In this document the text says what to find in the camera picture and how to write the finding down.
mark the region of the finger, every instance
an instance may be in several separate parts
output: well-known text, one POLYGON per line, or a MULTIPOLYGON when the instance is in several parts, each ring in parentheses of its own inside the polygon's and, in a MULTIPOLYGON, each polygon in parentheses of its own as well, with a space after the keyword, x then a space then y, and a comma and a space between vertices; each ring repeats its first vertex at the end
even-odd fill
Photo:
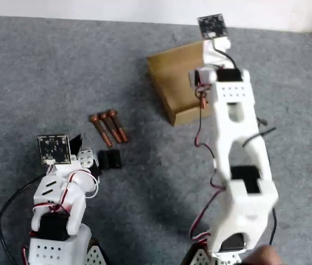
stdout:
POLYGON ((252 265, 280 265, 281 259, 271 246, 261 246, 246 257, 244 263, 252 265))

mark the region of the brass screw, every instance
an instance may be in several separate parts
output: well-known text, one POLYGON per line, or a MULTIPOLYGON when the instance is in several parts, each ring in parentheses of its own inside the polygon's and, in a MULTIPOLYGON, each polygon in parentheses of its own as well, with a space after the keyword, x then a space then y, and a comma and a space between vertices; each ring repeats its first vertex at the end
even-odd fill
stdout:
POLYGON ((128 137, 127 135, 125 134, 124 132, 124 129, 122 127, 122 124, 121 122, 119 121, 118 117, 117 117, 117 111, 116 110, 113 110, 113 109, 110 109, 108 111, 108 116, 111 117, 111 119, 113 120, 114 124, 116 125, 120 135, 122 136, 122 139, 124 142, 127 142, 128 141, 128 137))
POLYGON ((99 132, 99 134, 101 135, 102 139, 105 141, 106 145, 108 147, 112 146, 112 142, 111 140, 108 138, 105 129, 103 129, 101 123, 100 123, 100 119, 97 115, 91 115, 89 117, 89 120, 91 123, 93 123, 97 129, 97 131, 99 132))
POLYGON ((100 114, 100 119, 104 122, 108 130, 112 133, 114 139, 120 144, 122 142, 121 138, 119 137, 116 128, 111 121, 111 118, 107 116, 107 113, 100 114))

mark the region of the cable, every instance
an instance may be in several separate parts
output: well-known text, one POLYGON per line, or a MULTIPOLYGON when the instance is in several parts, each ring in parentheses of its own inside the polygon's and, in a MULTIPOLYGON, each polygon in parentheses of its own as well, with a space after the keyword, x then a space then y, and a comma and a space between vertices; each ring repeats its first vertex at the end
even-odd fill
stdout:
POLYGON ((27 188, 29 188, 33 183, 35 183, 36 181, 39 181, 41 178, 43 178, 46 174, 42 174, 39 175, 38 177, 34 178, 32 181, 30 181, 28 184, 24 185, 22 188, 20 188, 17 192, 15 192, 10 198, 9 200, 7 200, 7 202, 4 204, 3 208, 0 211, 0 241, 1 244, 3 246, 3 249, 7 255, 7 257, 9 258, 10 262, 13 265, 17 265, 14 257, 12 256, 12 254, 9 252, 8 246, 6 244, 6 241, 4 239, 3 236, 3 230, 2 230, 2 216, 4 214, 4 212, 7 210, 7 208, 10 206, 10 204, 16 199, 17 196, 19 196, 23 191, 25 191, 27 188))
POLYGON ((272 228, 272 232, 271 232, 271 236, 270 236, 270 240, 269 240, 270 246, 272 245, 273 238, 275 237, 276 228, 277 228, 277 216, 276 216, 275 208, 272 208, 272 217, 273 217, 273 228, 272 228))
POLYGON ((59 204, 59 203, 38 203, 38 204, 35 204, 34 207, 33 207, 33 211, 35 211, 36 208, 38 207, 49 207, 50 210, 52 211, 58 211, 60 208, 63 209, 63 211, 67 214, 67 215, 70 215, 70 213, 68 212, 68 210, 63 207, 63 205, 59 204))
POLYGON ((226 54, 225 52, 220 51, 220 50, 218 50, 218 49, 215 48, 214 39, 212 39, 212 47, 213 47, 213 49, 214 49, 216 52, 218 52, 219 54, 225 56, 228 60, 230 60, 230 61, 233 63, 233 67, 234 67, 234 68, 237 68, 237 64, 235 63, 235 61, 232 59, 231 56, 229 56, 229 55, 226 54))
POLYGON ((199 113, 199 129, 198 129, 198 132, 194 138, 194 146, 196 148, 199 148, 200 146, 204 146, 206 147, 206 149, 211 153, 211 156, 213 159, 215 159, 215 155, 213 154, 213 151, 212 149, 207 145, 205 144, 204 142, 199 142, 199 137, 200 137, 200 132, 201 132, 201 126, 202 126, 202 109, 203 109, 203 100, 206 99, 206 92, 205 91, 198 91, 198 89, 200 87, 203 87, 204 85, 200 85, 198 86, 196 89, 195 89, 195 96, 197 98, 200 99, 200 113, 199 113))
POLYGON ((265 135, 267 135, 267 134, 269 134, 269 133, 271 133, 271 132, 273 132, 273 131, 275 131, 275 130, 276 130, 276 127, 272 127, 272 128, 270 128, 270 129, 268 129, 268 130, 266 130, 266 131, 258 132, 257 134, 255 134, 255 135, 249 137, 248 139, 246 139, 246 140, 244 141, 244 143, 242 144, 242 147, 244 148, 244 147, 245 147, 251 140, 253 140, 254 138, 257 138, 258 136, 264 137, 265 135))
POLYGON ((27 248, 25 246, 21 249, 21 257, 23 259, 23 264, 29 265, 28 258, 26 257, 26 249, 27 248))
MULTIPOLYGON (((258 137, 258 136, 265 136, 269 133, 271 133, 272 131, 275 131, 276 130, 276 127, 272 127, 271 129, 268 129, 267 131, 263 131, 263 132, 260 132, 258 134, 255 134, 251 137, 249 137, 247 140, 244 141, 244 143, 242 144, 242 147, 244 148, 251 140, 253 140, 254 138, 258 137)), ((276 228, 277 228, 277 216, 276 216, 276 211, 275 211, 275 208, 272 208, 272 217, 273 217, 273 228, 272 228, 272 231, 271 231, 271 236, 270 236, 270 240, 269 240, 269 245, 272 245, 272 242, 273 242, 273 238, 275 236, 275 233, 276 233, 276 228)))
POLYGON ((197 218, 194 220, 193 224, 191 225, 190 229, 189 229, 189 236, 191 238, 191 240, 197 241, 200 238, 204 237, 204 236, 210 236, 211 234, 209 232, 203 232, 198 234, 197 236, 193 236, 194 230, 197 227, 197 225, 199 224, 200 220, 202 219, 202 217, 204 216, 206 210, 209 208, 210 204, 213 202, 213 200, 216 198, 216 196, 218 194, 220 194, 222 191, 224 191, 223 189, 217 190, 210 198, 210 200, 207 202, 207 204, 205 205, 205 207, 202 209, 202 211, 200 212, 200 214, 197 216, 197 218))
POLYGON ((93 198, 93 197, 95 197, 95 196, 97 195, 97 192, 98 192, 98 190, 99 190, 99 186, 98 186, 99 181, 98 181, 92 174, 90 174, 87 170, 78 169, 78 170, 76 170, 76 171, 73 171, 73 172, 69 175, 69 177, 68 177, 69 181, 68 181, 67 186, 66 186, 66 188, 65 188, 65 191, 64 191, 64 193, 63 193, 63 196, 62 196, 60 205, 63 205, 64 200, 65 200, 65 198, 66 198, 66 196, 67 196, 67 193, 68 193, 68 185, 69 185, 70 182, 73 181, 74 175, 75 175, 76 173, 78 173, 78 172, 84 172, 86 175, 88 175, 90 178, 92 178, 93 182, 95 183, 95 193, 94 193, 92 196, 85 197, 85 198, 86 198, 86 199, 91 199, 91 198, 93 198))

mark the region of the cardboard box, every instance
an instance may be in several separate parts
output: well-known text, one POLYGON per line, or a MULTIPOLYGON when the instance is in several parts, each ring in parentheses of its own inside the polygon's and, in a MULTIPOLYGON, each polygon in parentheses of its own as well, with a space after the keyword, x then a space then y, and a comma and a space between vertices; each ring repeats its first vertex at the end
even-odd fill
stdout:
MULTIPOLYGON (((203 66, 202 42, 150 56, 148 66, 170 123, 174 126, 198 119, 200 103, 190 87, 188 72, 203 66)), ((203 116, 208 115, 209 106, 203 110, 203 116)))

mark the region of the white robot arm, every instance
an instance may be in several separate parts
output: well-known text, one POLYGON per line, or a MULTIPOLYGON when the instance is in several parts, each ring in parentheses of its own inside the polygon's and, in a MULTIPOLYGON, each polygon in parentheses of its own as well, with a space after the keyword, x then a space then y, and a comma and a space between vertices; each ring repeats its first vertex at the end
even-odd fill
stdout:
MULTIPOLYGON (((200 23, 203 36, 206 27, 207 34, 211 31, 209 23, 222 22, 224 26, 221 15, 201 18, 202 22, 204 20, 208 24, 200 23)), ((226 264, 239 263, 238 254, 253 249, 258 243, 278 200, 267 150, 257 124, 250 75, 226 57, 224 52, 228 48, 227 32, 205 37, 205 66, 190 73, 194 89, 199 85, 209 88, 207 99, 213 109, 214 121, 213 164, 225 187, 219 198, 222 212, 207 233, 207 251, 209 261, 214 258, 213 264, 218 260, 226 264), (231 167, 229 153, 234 142, 242 145, 252 166, 231 167)), ((199 253, 189 264, 197 264, 199 253)))
POLYGON ((34 195, 28 263, 106 265, 98 245, 89 250, 92 233, 82 224, 86 199, 95 197, 99 188, 99 177, 91 172, 98 165, 92 150, 75 156, 66 135, 38 138, 42 161, 50 168, 34 195))

